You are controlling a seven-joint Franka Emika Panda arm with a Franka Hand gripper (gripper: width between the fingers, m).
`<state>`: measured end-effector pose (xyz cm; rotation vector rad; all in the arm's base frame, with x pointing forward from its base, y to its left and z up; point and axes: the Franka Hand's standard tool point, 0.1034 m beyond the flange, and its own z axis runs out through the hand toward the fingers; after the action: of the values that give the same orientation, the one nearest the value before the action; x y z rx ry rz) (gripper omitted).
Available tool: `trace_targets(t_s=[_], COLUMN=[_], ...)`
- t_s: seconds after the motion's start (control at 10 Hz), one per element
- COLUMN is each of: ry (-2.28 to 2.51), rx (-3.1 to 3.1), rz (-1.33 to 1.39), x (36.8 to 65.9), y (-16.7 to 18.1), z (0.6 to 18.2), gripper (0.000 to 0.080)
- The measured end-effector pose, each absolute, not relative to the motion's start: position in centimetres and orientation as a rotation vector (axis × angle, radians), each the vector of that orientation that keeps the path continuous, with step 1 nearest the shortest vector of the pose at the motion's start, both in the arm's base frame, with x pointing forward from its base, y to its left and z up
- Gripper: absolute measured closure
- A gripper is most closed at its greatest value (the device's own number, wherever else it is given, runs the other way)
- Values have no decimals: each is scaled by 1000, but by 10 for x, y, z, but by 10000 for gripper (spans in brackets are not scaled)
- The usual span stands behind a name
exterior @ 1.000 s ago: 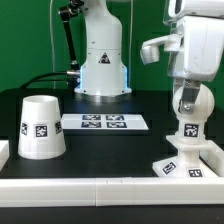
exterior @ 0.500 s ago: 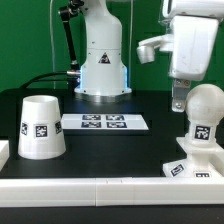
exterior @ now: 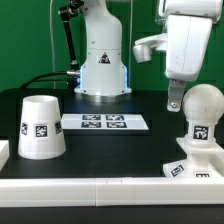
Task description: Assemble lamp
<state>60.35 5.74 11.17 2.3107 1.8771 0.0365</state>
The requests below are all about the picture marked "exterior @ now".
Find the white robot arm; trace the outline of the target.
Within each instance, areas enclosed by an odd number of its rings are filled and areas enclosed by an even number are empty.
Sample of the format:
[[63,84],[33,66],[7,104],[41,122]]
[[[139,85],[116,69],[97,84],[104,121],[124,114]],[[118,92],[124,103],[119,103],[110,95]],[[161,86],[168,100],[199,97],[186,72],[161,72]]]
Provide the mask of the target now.
[[[122,25],[108,11],[106,0],[82,1],[87,49],[75,92],[95,102],[112,101],[131,92],[121,60]],[[223,0],[159,0],[158,16],[165,30],[135,42],[133,52],[139,63],[149,61],[153,50],[166,53],[168,110],[180,110],[185,85],[197,79],[222,7]]]

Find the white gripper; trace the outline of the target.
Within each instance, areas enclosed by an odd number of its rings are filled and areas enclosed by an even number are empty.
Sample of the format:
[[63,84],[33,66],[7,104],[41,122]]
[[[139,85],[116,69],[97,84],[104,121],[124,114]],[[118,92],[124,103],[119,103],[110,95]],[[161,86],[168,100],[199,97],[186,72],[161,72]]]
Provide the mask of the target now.
[[170,15],[166,25],[165,74],[171,79],[168,86],[167,109],[171,112],[178,112],[186,87],[185,81],[195,81],[200,73],[212,20],[194,16]]

